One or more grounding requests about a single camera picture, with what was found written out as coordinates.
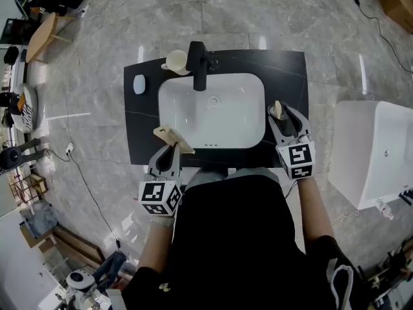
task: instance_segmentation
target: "faucet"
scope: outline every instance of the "faucet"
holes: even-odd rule
[[[186,69],[194,75],[194,90],[199,92],[207,88],[207,70],[212,68],[214,57],[201,41],[191,41]]]

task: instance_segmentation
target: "vanity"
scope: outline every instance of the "vanity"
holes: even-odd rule
[[[207,73],[206,90],[195,91],[192,73],[161,68],[165,58],[124,68],[126,131],[130,162],[147,165],[165,143],[154,129],[168,123],[195,149],[183,167],[280,167],[267,107],[284,101],[308,118],[308,87],[302,52],[221,50]],[[146,89],[137,95],[136,75]]]

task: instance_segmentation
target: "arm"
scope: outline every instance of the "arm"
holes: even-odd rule
[[[161,221],[161,219],[165,222],[168,220],[171,222],[171,220],[173,220],[173,218],[157,218],[159,221]],[[173,232],[174,226],[167,227],[160,222],[151,223],[149,236],[146,240],[145,247],[143,248],[138,268],[149,267],[158,273],[163,271],[168,259]]]
[[[298,180],[298,192],[305,249],[308,251],[320,236],[334,237],[334,232],[314,177]]]

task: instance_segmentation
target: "gray tile floor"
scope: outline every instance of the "gray tile floor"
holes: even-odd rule
[[[367,14],[380,19],[383,34],[410,68],[411,36],[383,14],[378,0],[360,1]],[[377,25],[360,14],[353,0],[85,0],[82,7],[87,7],[84,18],[61,31],[74,42],[56,41],[46,53],[47,66],[30,67],[39,75],[33,81],[43,112],[35,135],[46,136],[48,146],[62,156],[72,137],[73,156],[132,263],[144,246],[148,217],[132,199],[144,170],[131,165],[128,155],[123,67],[164,57],[175,48],[186,50],[191,40],[203,41],[210,50],[305,52],[316,179],[342,250],[354,264],[366,267],[412,234],[413,214],[402,201],[390,204],[393,221],[382,218],[376,209],[355,212],[327,181],[338,101],[413,105],[411,75],[401,70],[378,36]],[[44,158],[37,169],[47,177],[46,198],[59,221],[101,246],[105,254],[111,253],[113,238],[76,166]],[[275,172],[287,190],[290,182],[284,172]],[[187,169],[185,178],[193,173]],[[296,189],[287,202],[296,223],[297,244],[303,248]]]

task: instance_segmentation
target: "white sink basin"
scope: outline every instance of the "white sink basin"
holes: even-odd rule
[[[176,129],[192,148],[235,149],[257,145],[265,133],[264,85],[253,74],[206,77],[206,90],[193,77],[168,79],[159,88],[161,125]]]

